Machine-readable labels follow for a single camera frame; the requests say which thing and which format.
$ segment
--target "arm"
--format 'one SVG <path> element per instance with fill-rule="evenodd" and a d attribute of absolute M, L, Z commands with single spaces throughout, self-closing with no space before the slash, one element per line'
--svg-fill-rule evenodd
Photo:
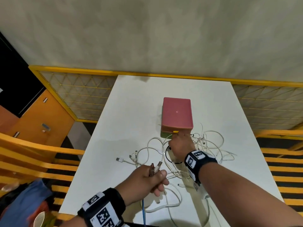
<path fill-rule="evenodd" d="M 184 134 L 174 134 L 169 145 L 180 160 L 195 150 L 191 137 Z M 199 171 L 199 180 L 232 227 L 303 226 L 303 217 L 292 208 L 217 163 L 203 165 Z"/>
<path fill-rule="evenodd" d="M 149 166 L 142 165 L 135 169 L 131 175 L 115 189 L 119 192 L 125 206 L 144 199 L 150 192 L 157 197 L 164 191 L 164 185 L 168 185 L 165 170 L 158 171 L 154 176 L 149 177 Z M 64 222 L 60 227 L 87 227 L 84 219 L 75 216 L 69 221 Z"/>

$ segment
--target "gray concrete wall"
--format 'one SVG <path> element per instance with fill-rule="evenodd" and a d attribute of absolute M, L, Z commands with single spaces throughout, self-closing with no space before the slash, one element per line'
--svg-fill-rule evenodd
<path fill-rule="evenodd" d="M 35 65 L 303 82 L 303 0 L 0 0 Z"/>

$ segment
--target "storage box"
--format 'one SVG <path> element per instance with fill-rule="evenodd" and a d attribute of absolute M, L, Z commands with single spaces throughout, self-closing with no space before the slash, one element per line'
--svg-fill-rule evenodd
<path fill-rule="evenodd" d="M 166 138 L 174 131 L 190 134 L 193 127 L 190 99 L 165 97 L 162 106 L 161 137 Z"/>

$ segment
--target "floor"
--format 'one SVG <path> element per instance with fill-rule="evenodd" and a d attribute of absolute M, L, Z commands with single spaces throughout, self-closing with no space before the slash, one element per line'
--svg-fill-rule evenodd
<path fill-rule="evenodd" d="M 75 122 L 70 132 L 68 133 L 67 137 L 63 141 L 61 147 L 85 150 L 95 127 L 96 127 L 95 123 Z M 257 138 L 257 141 L 260 148 L 267 147 L 267 148 L 285 148 L 285 149 L 300 142 L 300 140 L 270 139 L 270 138 Z M 278 157 L 278 155 L 275 154 L 263 154 L 263 155 L 264 157 L 275 157 L 275 158 Z M 58 153 L 56 155 L 56 158 L 67 159 L 67 160 L 80 160 L 80 157 L 77 155 L 62 154 L 62 153 Z M 282 156 L 282 158 L 303 159 L 303 156 Z M 297 164 L 297 163 L 267 162 L 267 164 L 269 166 L 296 167 L 296 168 L 303 167 L 303 164 Z M 75 174 L 75 172 L 55 170 L 55 169 L 50 169 L 48 172 L 66 174 L 72 176 Z M 273 176 L 303 177 L 303 172 L 272 171 L 271 173 Z M 276 184 L 279 187 L 303 188 L 303 183 L 300 182 L 276 181 Z M 54 185 L 70 186 L 70 182 L 57 180 L 56 182 L 54 182 Z M 303 194 L 301 193 L 281 193 L 281 195 L 284 199 L 286 198 L 303 199 Z M 65 198 L 65 193 L 55 192 L 55 197 Z M 303 212 L 303 206 L 290 206 L 290 207 L 292 207 L 297 212 Z M 52 207 L 52 210 L 54 211 L 59 211 L 59 209 L 60 209 L 59 205 L 54 205 L 54 207 Z"/>

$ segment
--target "black wristband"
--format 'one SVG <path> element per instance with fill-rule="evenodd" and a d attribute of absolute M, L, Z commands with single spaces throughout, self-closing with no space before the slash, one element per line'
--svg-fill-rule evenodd
<path fill-rule="evenodd" d="M 122 214 L 125 208 L 120 193 L 116 189 L 108 188 L 85 202 L 78 211 L 78 216 L 84 219 L 87 227 L 99 227 L 106 224 L 122 226 L 124 223 Z"/>
<path fill-rule="evenodd" d="M 186 155 L 184 164 L 191 178 L 200 184 L 199 171 L 203 165 L 210 162 L 218 163 L 216 157 L 201 150 L 194 150 Z"/>

